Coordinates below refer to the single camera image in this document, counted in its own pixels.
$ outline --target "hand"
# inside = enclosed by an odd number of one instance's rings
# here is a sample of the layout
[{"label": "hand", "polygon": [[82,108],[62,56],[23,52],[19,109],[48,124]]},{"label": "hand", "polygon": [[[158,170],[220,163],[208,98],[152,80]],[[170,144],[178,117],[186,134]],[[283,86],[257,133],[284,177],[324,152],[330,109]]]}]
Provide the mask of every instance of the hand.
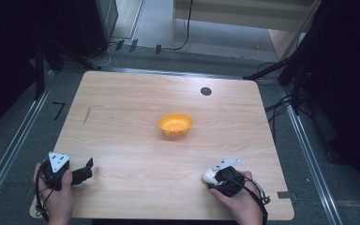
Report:
[{"label": "hand", "polygon": [[[41,163],[39,162],[34,171],[34,184],[40,166]],[[49,199],[46,201],[46,198],[52,190],[46,188],[45,182],[39,177],[38,189],[41,191],[41,199],[45,203],[45,207],[49,216],[49,224],[51,225],[67,225],[71,220],[72,210],[74,208],[74,198],[71,190],[71,182],[72,172],[67,170],[61,179],[61,190],[54,190],[51,196],[49,196]]]},{"label": "hand", "polygon": [[[241,172],[246,178],[252,180],[251,172]],[[259,190],[252,182],[246,181],[245,187],[253,191],[256,196],[260,197]],[[209,191],[229,209],[238,224],[240,225],[262,225],[263,214],[259,205],[252,196],[244,189],[231,198],[221,194],[217,189],[211,188]]]}]

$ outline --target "orange bowl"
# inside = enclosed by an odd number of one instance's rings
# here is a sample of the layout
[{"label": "orange bowl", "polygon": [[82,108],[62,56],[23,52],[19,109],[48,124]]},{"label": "orange bowl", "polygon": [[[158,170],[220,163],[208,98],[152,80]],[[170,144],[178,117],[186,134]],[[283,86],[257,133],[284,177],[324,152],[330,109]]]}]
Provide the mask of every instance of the orange bowl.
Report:
[{"label": "orange bowl", "polygon": [[193,124],[192,118],[184,113],[170,113],[160,117],[157,122],[166,136],[185,135]]}]

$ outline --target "table top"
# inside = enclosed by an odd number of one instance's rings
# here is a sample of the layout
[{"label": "table top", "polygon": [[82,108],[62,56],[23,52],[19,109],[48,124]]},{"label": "table top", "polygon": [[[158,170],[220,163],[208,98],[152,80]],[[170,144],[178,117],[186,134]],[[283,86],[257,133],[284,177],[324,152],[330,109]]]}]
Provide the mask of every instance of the table top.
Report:
[{"label": "table top", "polygon": [[[193,118],[185,136],[159,129],[167,113]],[[252,171],[269,219],[294,215],[278,197],[287,187],[255,82],[86,72],[54,152],[71,156],[71,170],[94,159],[93,177],[73,187],[75,218],[233,219],[202,180],[223,158]]]}]

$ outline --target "white controller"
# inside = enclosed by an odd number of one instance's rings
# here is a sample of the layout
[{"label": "white controller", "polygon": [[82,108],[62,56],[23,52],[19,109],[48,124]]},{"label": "white controller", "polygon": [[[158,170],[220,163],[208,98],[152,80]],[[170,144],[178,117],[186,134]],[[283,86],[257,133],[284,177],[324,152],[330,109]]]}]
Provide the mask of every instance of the white controller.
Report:
[{"label": "white controller", "polygon": [[203,173],[202,176],[203,181],[206,182],[207,184],[219,185],[218,181],[215,179],[216,174],[219,171],[226,169],[227,167],[231,167],[233,164],[238,163],[240,161],[241,159],[239,158],[222,159],[217,166],[209,168],[207,169],[207,171]]}]

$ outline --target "floor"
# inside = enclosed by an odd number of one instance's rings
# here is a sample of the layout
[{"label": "floor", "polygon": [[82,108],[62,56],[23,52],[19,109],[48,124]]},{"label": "floor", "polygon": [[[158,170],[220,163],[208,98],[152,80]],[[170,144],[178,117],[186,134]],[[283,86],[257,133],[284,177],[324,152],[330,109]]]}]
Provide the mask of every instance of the floor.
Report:
[{"label": "floor", "polygon": [[[94,58],[101,65],[110,59],[103,70],[164,71],[177,75],[242,79],[243,75],[269,66],[265,63],[278,60],[266,30],[204,22],[190,23],[189,39],[181,51],[155,54],[157,44],[162,48],[171,44],[171,1],[129,1],[142,6],[140,10],[132,10],[140,13],[139,16],[134,13],[136,25],[112,41],[125,39],[126,44],[131,44],[132,40],[138,39],[138,47],[135,52],[131,52],[128,45],[118,51],[112,48],[110,56],[103,53]],[[176,46],[184,43],[185,23],[177,21]],[[4,180],[0,181],[0,224],[45,224],[28,213],[34,196],[31,173],[35,163],[54,149],[84,72],[84,68],[66,59],[63,71],[51,71],[47,75],[49,88],[40,101],[32,100],[35,86],[31,86],[1,119],[0,177]],[[276,83],[278,74],[276,71],[257,81],[264,107],[277,103],[288,92],[288,87],[282,88]],[[54,117],[59,109],[54,101],[67,104],[57,120]],[[24,124],[23,119],[27,116],[31,121]],[[275,130],[276,148],[292,194],[295,218],[285,222],[269,221],[269,224],[360,223],[360,174],[347,164],[335,165],[328,161],[325,143],[313,118],[305,114],[295,116],[288,109],[277,117]],[[7,159],[6,164],[2,164],[3,158]],[[73,219],[72,224],[90,225],[92,222],[97,224],[90,219]],[[124,224],[124,221],[104,224]]]}]

